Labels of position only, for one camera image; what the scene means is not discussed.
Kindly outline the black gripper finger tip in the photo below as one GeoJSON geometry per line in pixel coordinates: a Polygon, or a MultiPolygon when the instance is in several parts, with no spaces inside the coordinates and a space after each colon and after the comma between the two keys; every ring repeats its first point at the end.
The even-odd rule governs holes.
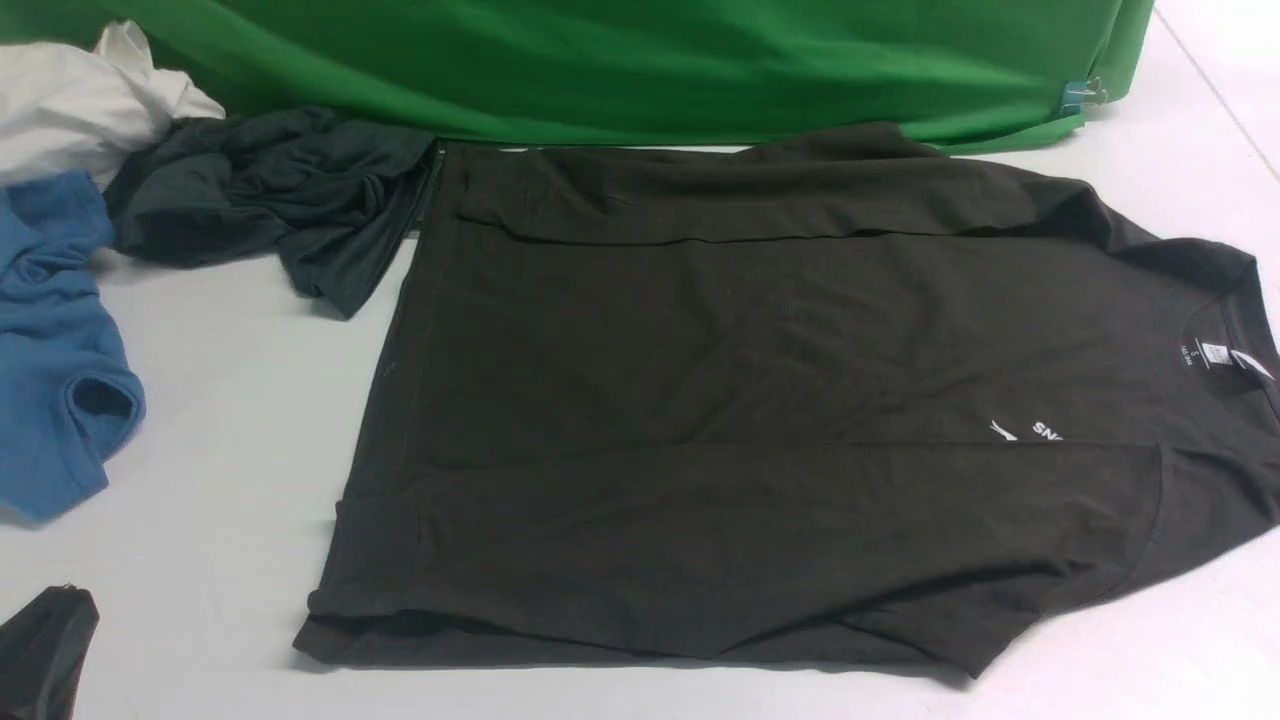
{"type": "Polygon", "coordinates": [[[99,624],[93,596],[51,585],[1,625],[1,717],[70,719],[99,624]]]}

